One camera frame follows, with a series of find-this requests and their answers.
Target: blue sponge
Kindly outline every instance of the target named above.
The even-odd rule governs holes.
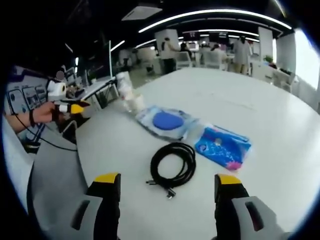
[[[162,111],[154,115],[152,123],[158,129],[172,130],[181,127],[184,120],[179,116]]]

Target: coiled black cable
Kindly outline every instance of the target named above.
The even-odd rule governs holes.
[[[160,176],[158,172],[158,166],[161,160],[170,155],[174,154],[183,160],[181,171],[173,178],[165,178]],[[153,180],[147,181],[150,185],[159,185],[168,191],[168,198],[172,198],[176,193],[172,188],[181,186],[187,183],[196,171],[196,153],[195,150],[184,143],[174,142],[160,148],[155,155],[152,157],[150,164],[150,172]]]

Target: cable wire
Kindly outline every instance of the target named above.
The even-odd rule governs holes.
[[[20,118],[18,117],[17,114],[14,113],[14,115],[15,115],[15,117],[19,120],[19,122],[22,124],[22,126],[24,126],[24,128],[25,128],[26,130],[28,130],[30,133],[32,133],[34,136],[37,137],[37,134],[33,133],[29,128],[27,128],[27,126],[20,120]],[[69,149],[69,148],[65,148],[65,147],[62,147],[62,146],[55,145],[55,144],[53,144],[52,142],[49,142],[49,141],[43,139],[43,138],[40,137],[40,136],[39,136],[39,139],[41,139],[42,141],[46,142],[47,144],[50,144],[50,145],[52,145],[52,146],[54,146],[54,147],[56,147],[56,148],[58,148],[58,149],[63,149],[63,150],[71,151],[71,152],[77,152],[76,149]]]
[[[170,154],[174,154],[183,160],[181,171],[173,178],[165,178],[158,172],[158,166],[162,159]],[[172,198],[176,193],[172,188],[186,184],[196,171],[195,150],[184,143],[174,142],[160,148],[152,157],[150,172],[153,180],[147,181],[150,185],[159,185],[168,191],[168,198]]]

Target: ceiling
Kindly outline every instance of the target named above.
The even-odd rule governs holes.
[[[297,25],[292,16],[283,17],[274,0],[144,0],[144,3],[153,4],[162,11],[147,19],[132,21],[121,21],[121,19],[138,5],[137,0],[132,0],[131,3],[123,0],[23,2],[25,3],[19,2],[20,7],[14,8],[11,15],[16,22],[11,30],[14,36],[11,42],[14,62],[50,75],[55,75],[62,64],[71,65],[75,57],[89,59],[100,53],[103,42],[111,40],[113,47],[125,40],[121,48],[135,47],[154,39],[155,32],[165,28],[177,29],[180,36],[184,31],[200,29],[230,29],[258,33],[257,23],[259,23],[271,27],[275,38],[281,32],[283,34],[290,32],[277,23],[255,16],[206,13],[174,19],[138,33],[140,29],[150,24],[188,12],[239,9],[272,17],[292,27]]]

